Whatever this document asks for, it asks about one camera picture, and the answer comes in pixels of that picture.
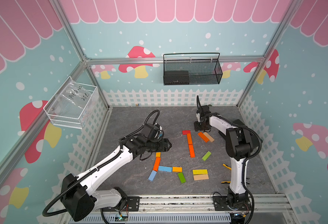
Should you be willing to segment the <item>orange long block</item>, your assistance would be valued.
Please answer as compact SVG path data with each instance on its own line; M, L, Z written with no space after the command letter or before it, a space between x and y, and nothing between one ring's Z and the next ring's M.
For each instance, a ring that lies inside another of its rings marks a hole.
M160 157L156 157L155 163L154 163L154 166L153 166L153 170L155 172L158 172L160 161L161 161L161 158Z

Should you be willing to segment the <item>tan long block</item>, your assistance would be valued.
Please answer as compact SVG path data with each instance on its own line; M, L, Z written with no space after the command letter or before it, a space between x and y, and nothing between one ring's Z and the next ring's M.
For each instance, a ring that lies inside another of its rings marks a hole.
M208 132L204 132L204 135L209 139L210 142L214 142L214 138Z

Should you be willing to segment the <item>red block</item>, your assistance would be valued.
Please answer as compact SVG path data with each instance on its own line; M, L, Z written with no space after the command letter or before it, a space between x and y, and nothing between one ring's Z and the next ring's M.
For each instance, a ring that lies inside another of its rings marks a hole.
M190 130L183 130L183 131L182 131L182 134L183 134L183 135L187 135L187 134L190 134L190 133L191 133Z

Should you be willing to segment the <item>blue long block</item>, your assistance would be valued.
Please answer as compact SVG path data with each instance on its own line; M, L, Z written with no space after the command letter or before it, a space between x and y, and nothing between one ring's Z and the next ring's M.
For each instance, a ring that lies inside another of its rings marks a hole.
M172 167L159 166L159 167L158 167L158 171L172 172Z

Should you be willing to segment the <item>small orange-yellow block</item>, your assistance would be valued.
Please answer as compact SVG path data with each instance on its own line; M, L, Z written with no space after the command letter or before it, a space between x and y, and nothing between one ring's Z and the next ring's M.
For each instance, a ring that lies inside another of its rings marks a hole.
M180 173L180 172L182 172L182 168L181 167L172 167L172 172Z

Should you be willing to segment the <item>light blue block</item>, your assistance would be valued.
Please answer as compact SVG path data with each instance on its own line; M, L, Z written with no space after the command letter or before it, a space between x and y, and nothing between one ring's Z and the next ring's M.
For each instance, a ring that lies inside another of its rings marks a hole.
M150 176L148 177L148 180L151 181L151 182L153 182L153 180L154 180L156 174L157 174L157 171L152 170Z

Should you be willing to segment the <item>green block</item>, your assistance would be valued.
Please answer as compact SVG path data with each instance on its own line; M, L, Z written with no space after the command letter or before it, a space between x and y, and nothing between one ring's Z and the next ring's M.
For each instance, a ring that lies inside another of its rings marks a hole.
M178 177L179 177L181 183L186 182L186 179L185 179L184 174L182 172L178 173Z

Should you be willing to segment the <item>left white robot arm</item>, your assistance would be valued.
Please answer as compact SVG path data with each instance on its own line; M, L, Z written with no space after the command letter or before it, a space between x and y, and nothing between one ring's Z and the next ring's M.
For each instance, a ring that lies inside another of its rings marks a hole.
M78 175L67 175L60 194L46 205L42 216L52 217L67 212L77 222L93 210L111 207L121 211L126 207L128 196L121 188L114 187L104 193L97 189L122 166L136 158L144 161L143 154L169 151L172 144L157 123L159 115L159 110L152 111L136 131L119 139L118 147L93 167Z

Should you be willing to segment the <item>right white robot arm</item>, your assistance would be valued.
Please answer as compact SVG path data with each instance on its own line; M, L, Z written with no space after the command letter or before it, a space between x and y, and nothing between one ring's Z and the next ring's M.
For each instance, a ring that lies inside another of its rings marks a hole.
M233 223L248 224L254 214L255 199L246 183L247 165L250 159L260 153L262 140L255 131L239 119L229 121L218 113L210 112L210 106L202 105L199 96L196 97L196 105L195 131L216 128L225 140L225 149L231 162L231 180L226 205L233 211L241 207L247 209L244 213L232 214L231 220Z

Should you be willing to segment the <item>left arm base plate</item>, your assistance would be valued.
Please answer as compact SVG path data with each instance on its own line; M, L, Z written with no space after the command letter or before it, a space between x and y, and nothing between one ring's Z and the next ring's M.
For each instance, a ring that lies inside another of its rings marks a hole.
M130 212L139 211L140 197L127 197L122 199L119 204L115 207L105 208L105 211L120 211L120 212Z

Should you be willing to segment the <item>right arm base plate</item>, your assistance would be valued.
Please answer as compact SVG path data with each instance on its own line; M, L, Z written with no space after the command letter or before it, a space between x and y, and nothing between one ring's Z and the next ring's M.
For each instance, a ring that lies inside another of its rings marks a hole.
M226 196L214 195L214 196L212 196L212 200L213 200L213 206L214 206L215 211L248 212L251 210L250 203L245 203L245 204L239 205L238 207L229 206Z

